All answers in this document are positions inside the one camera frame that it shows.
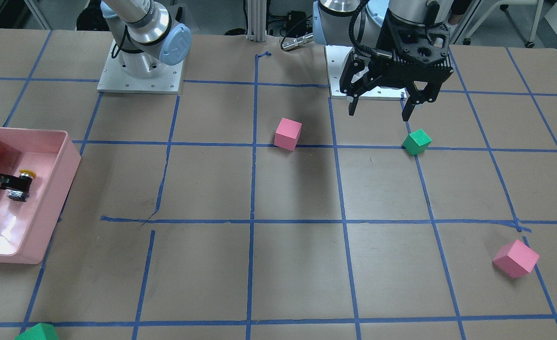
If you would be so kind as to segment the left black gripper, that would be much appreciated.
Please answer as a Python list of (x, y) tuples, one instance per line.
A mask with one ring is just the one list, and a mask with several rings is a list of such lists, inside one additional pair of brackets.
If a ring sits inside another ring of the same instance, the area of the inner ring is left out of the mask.
[[(435, 102), (442, 84), (454, 71), (449, 56), (450, 32), (443, 24), (446, 9), (388, 9), (375, 46), (363, 42), (361, 14), (355, 9), (349, 23), (352, 52), (347, 54), (339, 79), (346, 94), (348, 115), (354, 116), (361, 95), (373, 88), (405, 88), (408, 99), (403, 120), (417, 105)], [(367, 68), (358, 80), (353, 78)]]

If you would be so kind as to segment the green cube near right arm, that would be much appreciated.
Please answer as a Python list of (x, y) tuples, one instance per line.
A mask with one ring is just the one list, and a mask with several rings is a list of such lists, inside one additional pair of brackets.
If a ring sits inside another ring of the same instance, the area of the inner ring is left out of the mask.
[(50, 323), (37, 323), (20, 333), (15, 340), (58, 340), (58, 334)]

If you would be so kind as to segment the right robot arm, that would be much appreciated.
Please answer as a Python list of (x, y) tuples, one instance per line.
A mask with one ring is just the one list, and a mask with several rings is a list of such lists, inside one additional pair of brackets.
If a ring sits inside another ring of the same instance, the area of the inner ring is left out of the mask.
[(190, 50), (181, 9), (103, 0), (108, 32), (0, 30), (0, 126), (161, 144), (174, 134)]

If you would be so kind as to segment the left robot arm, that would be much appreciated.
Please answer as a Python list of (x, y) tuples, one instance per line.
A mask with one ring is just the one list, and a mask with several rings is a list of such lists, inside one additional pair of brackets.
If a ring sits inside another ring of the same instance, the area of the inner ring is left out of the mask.
[(316, 0), (313, 39), (348, 53), (337, 92), (354, 115), (359, 99), (376, 88), (404, 89), (402, 120), (417, 105), (435, 102), (453, 74), (451, 34), (445, 20), (451, 0)]

